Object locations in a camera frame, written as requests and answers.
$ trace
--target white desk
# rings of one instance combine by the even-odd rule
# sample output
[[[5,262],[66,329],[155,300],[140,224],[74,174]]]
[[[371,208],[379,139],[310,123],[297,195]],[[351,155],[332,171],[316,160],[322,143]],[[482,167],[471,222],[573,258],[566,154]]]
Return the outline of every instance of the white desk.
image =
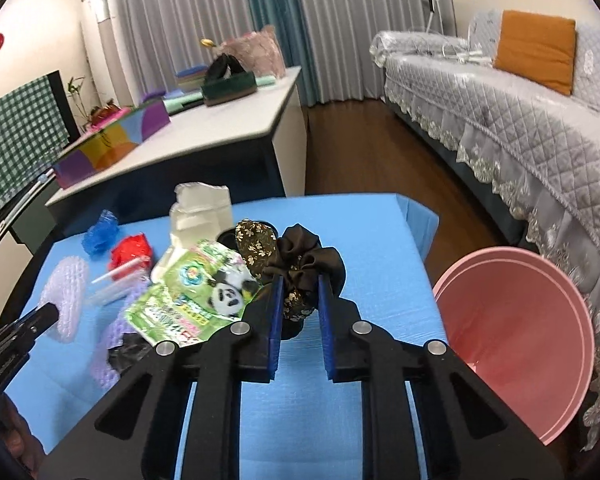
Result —
[[[171,124],[120,162],[58,191],[46,205],[62,226],[77,216],[76,207],[94,208],[94,214],[109,208],[121,222],[166,215],[176,184],[195,180],[228,186],[234,203],[304,195],[306,129],[296,88],[300,70],[287,69],[285,78],[250,96],[173,116]],[[134,205],[134,200],[153,206]]]

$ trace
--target sofa backrest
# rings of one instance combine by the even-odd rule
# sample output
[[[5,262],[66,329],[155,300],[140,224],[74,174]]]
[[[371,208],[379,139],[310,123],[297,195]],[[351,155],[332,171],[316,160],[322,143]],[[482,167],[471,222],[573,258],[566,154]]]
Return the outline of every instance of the sofa backrest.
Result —
[[[495,59],[501,26],[501,10],[476,13],[469,25],[470,48]],[[576,31],[573,97],[600,111],[600,25],[577,22]]]

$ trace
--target brown floor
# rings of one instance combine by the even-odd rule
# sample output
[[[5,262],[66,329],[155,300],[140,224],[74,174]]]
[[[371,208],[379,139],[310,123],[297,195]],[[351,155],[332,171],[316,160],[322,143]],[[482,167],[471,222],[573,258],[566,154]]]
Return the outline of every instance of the brown floor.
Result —
[[[491,218],[444,162],[380,101],[317,105],[308,120],[307,194],[395,192],[440,216],[425,266],[431,283],[478,249],[506,245]],[[570,432],[549,448],[565,470]]]

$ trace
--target green checkered cloth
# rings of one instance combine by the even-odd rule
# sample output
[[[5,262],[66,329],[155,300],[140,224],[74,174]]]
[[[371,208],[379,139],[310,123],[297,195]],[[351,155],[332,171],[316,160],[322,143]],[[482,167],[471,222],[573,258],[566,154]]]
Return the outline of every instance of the green checkered cloth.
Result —
[[[0,209],[58,159],[68,140],[47,76],[0,99]]]

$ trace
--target crumpled red plastic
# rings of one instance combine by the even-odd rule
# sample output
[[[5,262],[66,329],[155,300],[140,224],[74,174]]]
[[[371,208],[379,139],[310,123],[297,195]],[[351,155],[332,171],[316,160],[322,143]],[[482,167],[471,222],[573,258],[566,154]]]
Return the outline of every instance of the crumpled red plastic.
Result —
[[[135,260],[136,258],[142,258],[142,262],[139,262],[136,266],[125,269],[123,272],[118,272],[114,279],[118,280],[132,272],[135,272],[140,267],[149,269],[151,267],[154,252],[149,245],[144,234],[140,233],[135,236],[128,236],[120,241],[111,251],[111,261],[109,262],[109,270],[117,269],[119,266]]]

